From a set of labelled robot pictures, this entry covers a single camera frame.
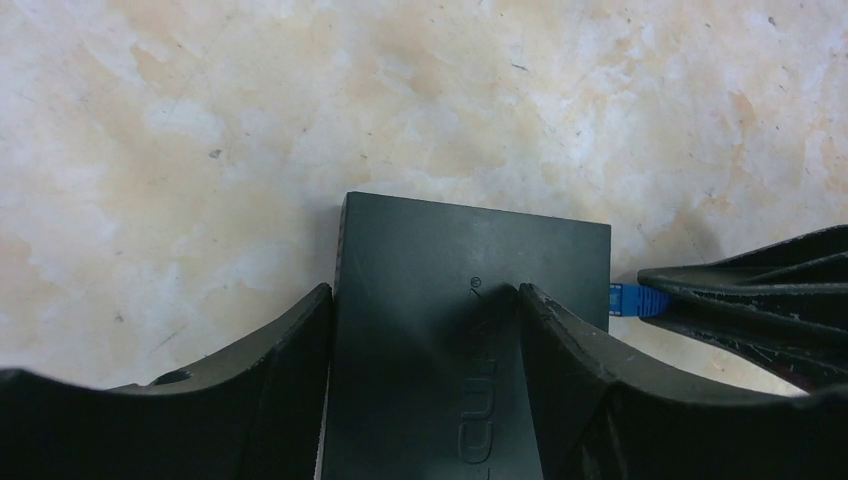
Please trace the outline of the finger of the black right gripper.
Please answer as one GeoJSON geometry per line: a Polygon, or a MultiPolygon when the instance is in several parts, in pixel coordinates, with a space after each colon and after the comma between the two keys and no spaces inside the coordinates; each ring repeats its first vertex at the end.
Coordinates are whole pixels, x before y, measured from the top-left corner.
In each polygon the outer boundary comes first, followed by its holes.
{"type": "Polygon", "coordinates": [[[644,322],[733,353],[803,391],[847,384],[847,337],[674,301],[644,322]]]}
{"type": "Polygon", "coordinates": [[[713,263],[643,269],[638,282],[703,306],[845,306],[847,227],[820,229],[713,263]]]}

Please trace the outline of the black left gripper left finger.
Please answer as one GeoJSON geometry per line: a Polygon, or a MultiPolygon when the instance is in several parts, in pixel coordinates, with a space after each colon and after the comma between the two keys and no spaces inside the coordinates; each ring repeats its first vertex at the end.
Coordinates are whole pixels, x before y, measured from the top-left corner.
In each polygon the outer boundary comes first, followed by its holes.
{"type": "Polygon", "coordinates": [[[5,479],[310,479],[333,297],[320,284],[276,320],[148,385],[97,390],[1,373],[5,479]]]}

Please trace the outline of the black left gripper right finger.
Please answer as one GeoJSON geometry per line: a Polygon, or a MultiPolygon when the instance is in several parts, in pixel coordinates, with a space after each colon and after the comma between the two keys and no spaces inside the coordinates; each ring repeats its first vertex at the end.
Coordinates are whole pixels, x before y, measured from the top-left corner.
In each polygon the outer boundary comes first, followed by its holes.
{"type": "Polygon", "coordinates": [[[782,397],[672,367],[519,288],[547,479],[843,479],[847,390],[782,397]]]}

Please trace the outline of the black network switch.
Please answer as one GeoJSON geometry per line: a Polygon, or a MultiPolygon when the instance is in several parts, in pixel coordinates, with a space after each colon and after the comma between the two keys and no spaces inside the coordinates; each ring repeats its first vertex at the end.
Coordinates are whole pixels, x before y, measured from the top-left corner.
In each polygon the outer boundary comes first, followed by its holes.
{"type": "Polygon", "coordinates": [[[608,324],[606,224],[351,192],[325,479],[538,479],[523,283],[608,324]]]}

